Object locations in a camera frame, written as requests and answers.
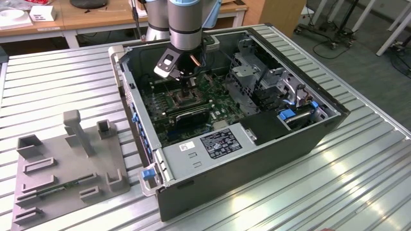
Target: black cable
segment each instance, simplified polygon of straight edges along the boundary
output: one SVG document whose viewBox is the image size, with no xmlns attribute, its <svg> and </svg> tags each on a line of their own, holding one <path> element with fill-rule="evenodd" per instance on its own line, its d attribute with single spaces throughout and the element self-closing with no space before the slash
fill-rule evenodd
<svg viewBox="0 0 411 231">
<path fill-rule="evenodd" d="M 335 4 L 336 4 L 337 1 L 339 1 L 339 0 L 335 0 L 335 2 L 332 3 L 331 8 L 329 8 L 329 11 L 328 11 L 327 16 L 325 16 L 325 19 L 327 19 L 328 16 L 331 15 L 331 12 L 332 12 L 332 10 L 333 10 L 333 7 L 335 7 Z"/>
<path fill-rule="evenodd" d="M 340 29 L 340 27 L 335 24 L 335 22 L 332 21 L 332 24 L 333 24 L 333 26 L 335 26 L 335 29 Z"/>
<path fill-rule="evenodd" d="M 200 72 L 203 71 L 203 69 L 207 68 L 207 51 L 205 51 L 205 44 L 203 43 L 203 49 L 201 49 L 201 65 L 200 66 L 196 66 L 193 68 L 193 73 L 188 76 L 182 76 L 180 79 L 188 79 L 188 78 L 192 78 L 192 77 L 196 77 Z"/>
<path fill-rule="evenodd" d="M 144 7 L 144 10 L 145 10 L 145 13 L 148 14 L 148 11 L 146 11 L 146 8 L 145 8 L 145 3 L 142 3 L 142 7 Z"/>
<path fill-rule="evenodd" d="M 408 45 L 409 41 L 411 41 L 411 35 L 409 35 L 408 38 L 404 40 L 401 46 L 405 47 L 405 46 Z"/>
<path fill-rule="evenodd" d="M 337 54 L 336 56 L 333 56 L 333 57 L 324 57 L 324 56 L 321 56 L 321 55 L 316 52 L 315 48 L 316 48 L 317 46 L 323 45 L 323 44 L 327 43 L 327 42 L 328 42 L 328 41 L 320 42 L 319 44 L 316 44 L 316 45 L 312 47 L 313 53 L 315 53 L 317 56 L 320 56 L 321 58 L 324 58 L 324 59 L 336 59 L 336 58 L 340 57 L 341 54 L 344 54 L 344 53 L 349 50 L 349 48 L 351 48 L 351 47 L 348 47 L 341 53 L 339 53 L 339 54 Z"/>
<path fill-rule="evenodd" d="M 104 40 L 102 44 L 105 44 L 105 43 L 108 42 L 109 35 L 110 35 L 110 31 L 108 32 L 108 35 L 106 35 L 106 38 L 105 38 L 105 40 Z"/>
<path fill-rule="evenodd" d="M 313 23 L 312 23 L 312 18 L 311 18 L 311 14 L 309 14 L 309 9 L 308 9 L 308 0 L 307 0 L 307 3 L 305 3 L 305 8 L 307 8 L 307 14 L 308 14 L 308 18 L 309 18 L 309 23 L 308 23 L 308 26 L 309 27 L 313 27 Z"/>
<path fill-rule="evenodd" d="M 106 34 L 106 38 L 105 38 L 104 42 L 97 42 L 97 41 L 89 39 L 89 38 L 88 38 L 89 36 L 85 36 L 85 35 L 78 35 L 78 36 L 81 36 L 86 41 L 89 41 L 89 42 L 92 42 L 92 43 L 94 43 L 94 44 L 105 44 L 105 43 L 108 42 L 109 35 L 110 35 L 110 31 L 109 31 L 108 34 Z"/>
<path fill-rule="evenodd" d="M 141 29 L 140 29 L 138 12 L 137 12 L 137 7 L 136 7 L 134 1 L 132 1 L 132 11 L 133 11 L 133 20 L 136 22 L 136 28 L 137 28 L 137 33 L 138 33 L 138 38 L 136 38 L 136 39 L 141 39 L 142 35 L 141 35 Z"/>
<path fill-rule="evenodd" d="M 331 42 L 333 41 L 331 37 L 328 37 L 327 35 L 320 34 L 320 33 L 316 32 L 315 30 L 309 30 L 308 28 L 304 28 L 304 30 L 307 30 L 307 31 L 311 32 L 312 34 L 316 34 L 316 35 L 323 36 L 324 38 L 328 39 L 328 41 L 331 41 Z"/>
<path fill-rule="evenodd" d="M 97 34 L 97 32 L 93 34 L 93 35 L 90 35 L 90 36 L 88 36 L 88 35 L 82 35 L 82 36 L 85 36 L 85 37 L 94 37 L 96 36 L 96 34 Z"/>
<path fill-rule="evenodd" d="M 397 54 L 395 54 L 395 56 L 399 58 L 400 62 L 407 66 L 407 68 L 411 70 L 409 65 L 405 63 L 405 61 L 401 59 L 401 57 Z"/>
<path fill-rule="evenodd" d="M 403 70 L 400 70 L 400 68 L 399 67 L 396 67 L 395 66 L 395 64 L 393 64 L 393 58 L 397 58 L 399 60 L 400 60 L 400 62 L 407 66 L 407 68 L 408 68 L 408 72 L 403 72 Z M 411 76 L 409 76 L 409 74 L 411 74 L 411 68 L 409 68 L 409 65 L 405 63 L 405 61 L 400 58 L 400 56 L 397 55 L 397 54 L 392 54 L 391 55 L 391 57 L 389 57 L 389 61 L 391 61 L 391 66 L 393 67 L 393 69 L 399 72 L 399 73 L 401 73 L 403 74 L 403 76 L 404 77 L 407 77 L 408 79 L 411 79 Z"/>
</svg>

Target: motherboard chip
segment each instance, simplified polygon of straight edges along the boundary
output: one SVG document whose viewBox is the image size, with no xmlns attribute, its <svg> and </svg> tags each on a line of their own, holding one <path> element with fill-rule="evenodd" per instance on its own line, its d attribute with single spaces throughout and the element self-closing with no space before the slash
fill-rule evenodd
<svg viewBox="0 0 411 231">
<path fill-rule="evenodd" d="M 227 127 L 227 126 L 228 126 L 228 123 L 227 123 L 225 120 L 221 120 L 221 121 L 212 124 L 212 127 L 213 127 L 215 130 L 219 130 L 219 129 Z"/>
</svg>

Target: floor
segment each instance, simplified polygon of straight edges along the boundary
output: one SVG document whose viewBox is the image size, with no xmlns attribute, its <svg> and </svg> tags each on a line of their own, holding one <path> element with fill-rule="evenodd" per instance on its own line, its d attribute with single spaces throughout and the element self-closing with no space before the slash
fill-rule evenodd
<svg viewBox="0 0 411 231">
<path fill-rule="evenodd" d="M 317 8 L 320 0 L 308 0 L 308 6 Z M 328 13 L 333 1 L 329 0 L 323 13 Z M 339 25 L 347 12 L 349 3 L 345 2 L 335 19 Z M 357 7 L 352 13 L 347 27 L 352 28 L 363 10 Z M 369 15 L 361 28 L 356 33 L 357 40 L 351 49 L 336 59 L 324 59 L 312 52 L 312 47 L 325 40 L 308 31 L 293 35 L 292 40 L 331 71 L 381 108 L 381 110 L 411 130 L 411 79 L 404 77 L 392 67 L 389 52 L 381 57 L 375 55 L 379 47 L 387 40 L 389 32 L 385 30 L 389 22 L 375 15 Z M 404 40 L 409 33 L 407 31 L 399 36 Z M 332 57 L 344 51 L 339 47 L 332 51 L 325 46 L 316 48 L 321 56 Z"/>
</svg>

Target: table leg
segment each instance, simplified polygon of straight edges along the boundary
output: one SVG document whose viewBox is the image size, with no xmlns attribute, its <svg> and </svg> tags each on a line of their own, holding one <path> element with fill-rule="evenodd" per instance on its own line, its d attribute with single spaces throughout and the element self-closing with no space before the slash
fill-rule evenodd
<svg viewBox="0 0 411 231">
<path fill-rule="evenodd" d="M 62 36 L 65 37 L 65 41 L 70 49 L 80 47 L 76 35 L 77 35 L 77 32 L 74 30 L 62 31 Z"/>
<path fill-rule="evenodd" d="M 333 21 L 333 18 L 335 18 L 335 16 L 336 16 L 337 12 L 340 11 L 343 2 L 344 2 L 344 0 L 339 0 L 339 2 L 336 3 L 335 8 L 333 8 L 333 11 L 332 11 L 332 13 L 331 13 L 331 15 L 329 15 L 329 17 L 328 17 L 328 19 L 327 19 L 328 22 L 332 22 L 332 21 Z"/>
<path fill-rule="evenodd" d="M 319 17 L 321 15 L 327 1 L 328 0 L 321 0 L 321 2 L 320 2 L 319 8 L 316 9 L 316 12 L 315 12 L 313 17 L 312 17 L 312 24 L 316 24 L 316 20 L 319 20 Z"/>
<path fill-rule="evenodd" d="M 399 16 L 396 17 L 393 23 L 391 24 L 388 31 L 392 31 L 393 28 L 396 27 L 399 21 L 404 18 L 404 15 L 407 14 L 407 12 L 409 11 L 411 8 L 411 2 L 407 4 L 404 10 L 400 12 Z"/>
<path fill-rule="evenodd" d="M 396 37 L 400 34 L 400 32 L 404 30 L 404 28 L 408 25 L 409 21 L 411 21 L 411 12 L 408 13 L 408 16 L 405 17 L 404 21 L 399 25 L 399 27 L 395 30 L 395 32 L 391 34 L 391 36 L 389 36 L 388 40 L 385 41 L 384 45 L 380 47 L 379 51 L 376 52 L 377 56 L 380 56 L 385 52 L 387 48 L 392 45 L 393 40 L 396 39 Z"/>
<path fill-rule="evenodd" d="M 353 33 L 359 30 L 359 27 L 360 27 L 360 25 L 363 24 L 363 22 L 364 22 L 364 20 L 365 20 L 365 17 L 368 16 L 369 11 L 371 11 L 371 9 L 372 9 L 372 7 L 373 7 L 375 1 L 376 1 L 376 0 L 371 0 L 371 1 L 369 1 L 368 5 L 367 5 L 367 8 L 365 8 L 364 12 L 363 12 L 361 15 L 360 15 L 359 20 L 357 20 L 357 22 L 355 23 L 355 25 L 353 25 L 353 27 L 352 27 L 352 32 L 353 32 Z"/>
<path fill-rule="evenodd" d="M 243 25 L 245 11 L 239 11 L 236 17 L 233 18 L 232 27 L 239 27 Z"/>
</svg>

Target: green circuit board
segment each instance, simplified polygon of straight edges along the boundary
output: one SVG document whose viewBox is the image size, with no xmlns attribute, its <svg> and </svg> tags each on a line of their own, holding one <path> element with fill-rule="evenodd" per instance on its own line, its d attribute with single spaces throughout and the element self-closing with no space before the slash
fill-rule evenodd
<svg viewBox="0 0 411 231">
<path fill-rule="evenodd" d="M 174 80 L 148 80 L 142 101 L 162 147 L 213 131 L 220 124 L 231 125 L 244 117 L 225 90 L 224 78 L 200 74 L 187 81 L 185 93 L 181 83 Z M 201 110 L 209 113 L 207 122 L 184 130 L 176 129 L 176 117 Z"/>
</svg>

